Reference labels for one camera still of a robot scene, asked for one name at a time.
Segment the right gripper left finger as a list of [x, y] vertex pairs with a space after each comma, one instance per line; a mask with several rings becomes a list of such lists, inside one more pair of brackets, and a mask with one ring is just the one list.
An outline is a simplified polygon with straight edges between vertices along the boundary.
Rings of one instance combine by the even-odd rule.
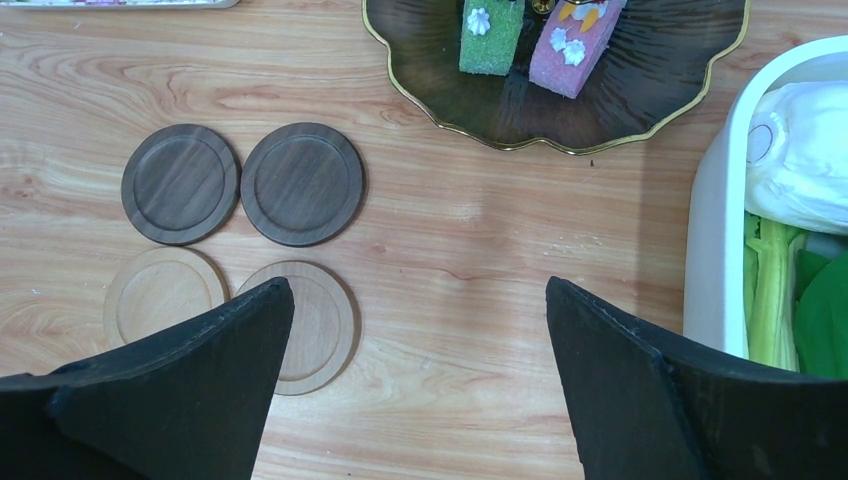
[[270, 279], [45, 375], [1, 381], [5, 479], [248, 479], [295, 302]]

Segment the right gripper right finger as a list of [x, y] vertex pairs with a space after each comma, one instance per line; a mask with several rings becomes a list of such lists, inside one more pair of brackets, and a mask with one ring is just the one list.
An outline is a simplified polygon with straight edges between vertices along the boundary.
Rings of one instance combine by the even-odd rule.
[[558, 277], [546, 319], [589, 479], [843, 479], [847, 384], [689, 340]]

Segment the light wooden coaster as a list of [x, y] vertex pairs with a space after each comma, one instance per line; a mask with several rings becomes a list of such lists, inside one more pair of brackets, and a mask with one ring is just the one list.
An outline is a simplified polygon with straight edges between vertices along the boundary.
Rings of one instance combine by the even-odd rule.
[[117, 348], [194, 318], [230, 299], [220, 269], [188, 248], [159, 247], [127, 262], [109, 285], [104, 332]]
[[300, 396], [338, 377], [352, 360], [360, 329], [346, 286], [330, 270], [305, 261], [269, 264], [248, 277], [242, 294], [273, 278], [288, 280], [294, 317], [275, 393]]

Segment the dark round wooden coaster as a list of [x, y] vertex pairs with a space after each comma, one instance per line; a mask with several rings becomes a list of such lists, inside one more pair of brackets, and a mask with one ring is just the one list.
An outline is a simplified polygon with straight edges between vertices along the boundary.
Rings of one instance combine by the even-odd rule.
[[230, 143], [197, 124], [149, 135], [124, 169], [121, 201], [132, 226], [163, 245], [185, 246], [219, 230], [239, 200], [241, 164]]

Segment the three-tier dark cake stand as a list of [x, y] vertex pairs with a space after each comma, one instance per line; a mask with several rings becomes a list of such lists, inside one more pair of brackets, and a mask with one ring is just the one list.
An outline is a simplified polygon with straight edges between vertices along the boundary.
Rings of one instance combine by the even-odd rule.
[[501, 150], [590, 154], [650, 138], [706, 95], [745, 1], [366, 1], [392, 84]]

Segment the pink strawberry cake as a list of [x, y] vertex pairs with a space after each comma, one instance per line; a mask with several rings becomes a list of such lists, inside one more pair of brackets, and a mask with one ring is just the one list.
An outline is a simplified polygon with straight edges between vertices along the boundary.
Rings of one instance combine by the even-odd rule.
[[559, 1], [536, 43], [529, 81], [569, 99], [578, 97], [626, 6], [625, 0]]

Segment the green cake with panda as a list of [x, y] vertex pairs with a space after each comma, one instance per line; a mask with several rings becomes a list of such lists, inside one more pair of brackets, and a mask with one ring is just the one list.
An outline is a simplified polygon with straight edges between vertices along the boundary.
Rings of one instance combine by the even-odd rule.
[[512, 67], [524, 13], [524, 1], [466, 0], [461, 16], [459, 70], [506, 76]]

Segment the floral rectangular tray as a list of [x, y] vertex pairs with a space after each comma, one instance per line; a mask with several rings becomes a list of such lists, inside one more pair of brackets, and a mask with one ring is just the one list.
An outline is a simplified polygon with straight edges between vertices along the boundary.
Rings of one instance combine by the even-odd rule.
[[239, 0], [22, 0], [2, 1], [1, 7], [45, 9], [224, 9]]

